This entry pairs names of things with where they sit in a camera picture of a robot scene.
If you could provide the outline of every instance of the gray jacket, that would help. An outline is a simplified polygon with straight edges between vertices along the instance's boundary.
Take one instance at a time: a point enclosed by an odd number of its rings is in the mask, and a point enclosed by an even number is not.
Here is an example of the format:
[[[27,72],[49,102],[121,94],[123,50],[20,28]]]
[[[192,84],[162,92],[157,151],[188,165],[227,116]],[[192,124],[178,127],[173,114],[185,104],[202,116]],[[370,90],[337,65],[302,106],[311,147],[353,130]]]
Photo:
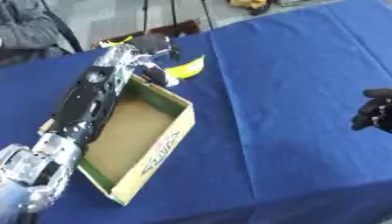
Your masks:
[[[59,31],[39,0],[0,0],[0,66],[60,56]]]

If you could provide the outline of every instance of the blue tablecloth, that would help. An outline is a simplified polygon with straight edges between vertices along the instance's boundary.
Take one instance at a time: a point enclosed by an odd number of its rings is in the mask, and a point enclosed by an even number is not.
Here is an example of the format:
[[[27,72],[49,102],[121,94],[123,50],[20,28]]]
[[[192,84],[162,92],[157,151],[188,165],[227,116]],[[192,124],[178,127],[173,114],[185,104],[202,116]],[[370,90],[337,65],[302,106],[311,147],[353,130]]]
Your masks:
[[[81,174],[41,223],[374,223],[392,212],[392,136],[350,130],[366,88],[392,86],[392,11],[347,0],[180,38],[206,55],[171,91],[197,124],[126,207]],[[37,127],[102,51],[0,70],[0,148]]]

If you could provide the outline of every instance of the yellow object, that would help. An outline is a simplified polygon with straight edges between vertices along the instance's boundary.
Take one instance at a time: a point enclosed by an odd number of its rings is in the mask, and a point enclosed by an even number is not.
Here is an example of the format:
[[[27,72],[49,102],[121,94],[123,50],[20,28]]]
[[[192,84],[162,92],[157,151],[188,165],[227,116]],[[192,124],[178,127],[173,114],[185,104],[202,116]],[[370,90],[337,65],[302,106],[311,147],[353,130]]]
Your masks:
[[[125,43],[125,42],[127,42],[129,40],[132,40],[132,39],[133,39],[133,37],[129,36],[126,39],[124,39],[123,41],[120,41],[120,42],[111,42],[110,40],[107,40],[106,42],[109,44],[109,46],[117,46],[117,45],[123,44],[123,43]]]
[[[196,74],[199,74],[204,68],[204,58],[201,56],[187,64],[182,66],[168,67],[165,69],[166,73],[173,78],[186,79],[191,78]]]
[[[267,0],[230,0],[230,5],[234,7],[257,9],[265,4],[267,4]]]

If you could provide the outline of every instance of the robotic arm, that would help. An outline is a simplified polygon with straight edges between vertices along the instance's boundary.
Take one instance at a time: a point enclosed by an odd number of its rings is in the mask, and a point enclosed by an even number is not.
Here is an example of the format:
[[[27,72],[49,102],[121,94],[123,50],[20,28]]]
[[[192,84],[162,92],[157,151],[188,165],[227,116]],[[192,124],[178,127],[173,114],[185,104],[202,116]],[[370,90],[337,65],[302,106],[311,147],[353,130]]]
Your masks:
[[[88,145],[102,132],[136,67],[160,85],[179,81],[154,63],[178,51],[163,35],[134,38],[102,55],[70,88],[49,130],[32,149],[13,144],[0,151],[0,223],[35,214],[64,191]]]

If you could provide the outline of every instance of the gray floor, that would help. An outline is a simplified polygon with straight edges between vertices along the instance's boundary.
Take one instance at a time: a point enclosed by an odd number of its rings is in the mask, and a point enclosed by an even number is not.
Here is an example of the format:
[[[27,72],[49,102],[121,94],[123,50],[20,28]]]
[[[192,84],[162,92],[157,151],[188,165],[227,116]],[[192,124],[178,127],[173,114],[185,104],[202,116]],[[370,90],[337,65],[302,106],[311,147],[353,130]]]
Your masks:
[[[98,39],[105,39],[143,29],[144,0],[46,0],[51,8],[73,29],[82,46],[88,49]],[[274,6],[269,14],[327,4],[335,0],[311,0],[293,7]],[[178,20],[198,19],[208,30],[207,17],[200,0],[176,0]],[[227,0],[207,0],[215,27],[252,18],[247,11],[230,7]],[[150,1],[149,27],[172,23],[170,0]]]

